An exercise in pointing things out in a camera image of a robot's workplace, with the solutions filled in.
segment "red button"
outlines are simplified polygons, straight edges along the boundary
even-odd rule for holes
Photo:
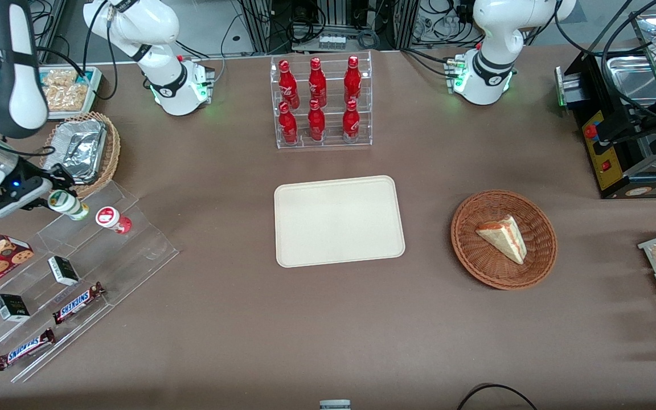
[[[588,125],[586,128],[584,128],[584,137],[589,138],[594,138],[598,135],[598,132],[596,132],[596,125]]]

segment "clear acrylic stand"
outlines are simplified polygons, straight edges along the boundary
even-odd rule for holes
[[[359,58],[359,71],[361,72],[361,96],[359,98],[357,111],[361,116],[359,123],[359,138],[356,142],[349,144],[343,140],[343,114],[346,111],[346,102],[343,99],[343,77],[348,68],[348,58],[356,55]],[[353,54],[320,54],[321,67],[326,75],[328,85],[328,104],[323,107],[326,117],[326,137],[322,142],[315,142],[310,138],[308,126],[308,112],[310,111],[310,88],[308,88],[308,77],[310,77],[310,55],[287,55],[284,57],[272,57],[270,61],[270,88],[273,94],[273,116],[275,117],[275,135],[278,148],[324,148],[324,147],[354,147],[372,145],[373,122],[372,122],[372,83],[373,76],[371,67],[371,54],[369,52],[354,52]],[[294,109],[292,114],[297,120],[296,145],[287,145],[282,137],[278,117],[280,112],[278,104],[282,101],[280,93],[280,71],[277,68],[280,60],[288,60],[290,71],[297,80],[297,94],[300,97],[300,107]]]
[[[0,316],[0,355],[38,337],[48,327],[55,333],[57,343],[40,348],[1,372],[11,382],[32,377],[179,253],[136,207],[136,198],[115,182],[109,182],[83,202],[93,214],[107,205],[115,207],[133,221],[133,228],[120,235],[101,228],[94,218],[73,221],[63,215],[28,241],[36,256],[0,280],[0,293],[22,296],[31,317],[17,323]],[[81,279],[76,286],[55,282],[47,263],[52,255],[70,259]],[[52,314],[96,282],[106,293],[56,325]]]

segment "coca-cola bottle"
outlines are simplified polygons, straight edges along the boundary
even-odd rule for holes
[[[295,116],[290,112],[290,107],[284,101],[280,101],[278,108],[280,109],[278,122],[280,122],[280,129],[282,130],[285,143],[287,145],[296,145],[297,122],[295,121]]]
[[[289,104],[291,109],[297,109],[300,106],[300,97],[297,96],[297,81],[290,72],[290,63],[287,60],[280,60],[280,93],[283,101]]]
[[[361,96],[361,72],[359,72],[359,58],[356,55],[348,57],[349,65],[348,70],[346,70],[346,77],[343,78],[343,86],[346,91],[343,94],[343,99],[346,100],[346,104],[351,101],[351,99],[359,100]]]
[[[326,75],[321,69],[320,58],[310,58],[310,77],[307,80],[310,85],[310,98],[317,99],[321,107],[326,106],[328,104],[328,88]]]
[[[361,117],[356,111],[356,100],[351,99],[346,104],[346,112],[343,114],[343,140],[346,143],[354,143],[359,138],[359,121]]]
[[[310,138],[315,142],[323,141],[326,135],[326,116],[321,110],[318,99],[310,100],[310,112],[307,114],[307,121],[310,124]]]

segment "brown tablecloth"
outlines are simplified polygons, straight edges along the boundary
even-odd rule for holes
[[[100,106],[122,138],[115,179],[182,254],[28,382],[0,374],[0,408],[439,409],[482,382],[539,408],[656,408],[656,283],[636,249],[656,237],[656,200],[598,199],[555,103],[554,67],[575,55],[530,47],[502,100],[473,106],[374,52],[373,147],[309,153],[275,147],[268,58],[230,60],[214,103],[187,117],[120,65]],[[380,174],[396,181],[402,257],[276,263],[278,185]],[[455,208],[492,188],[554,223],[556,267],[531,290],[484,286],[449,244]],[[26,239],[52,218],[18,212],[0,233]]]

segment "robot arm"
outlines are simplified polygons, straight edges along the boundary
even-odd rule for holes
[[[0,0],[0,134],[27,138],[47,121],[27,0]]]
[[[189,114],[211,101],[205,68],[180,60],[169,46],[179,36],[179,19],[171,7],[160,0],[94,0],[83,8],[85,23],[93,16],[93,32],[138,63],[167,113]]]
[[[0,135],[26,138],[47,121],[27,0],[0,0]],[[0,218],[43,205],[53,187],[69,188],[61,166],[45,172],[0,142]]]
[[[575,6],[576,0],[476,0],[474,21],[485,39],[480,50],[457,56],[463,63],[455,70],[454,92],[474,104],[498,101],[523,49],[520,29],[543,26],[556,12],[558,20],[565,20]]]

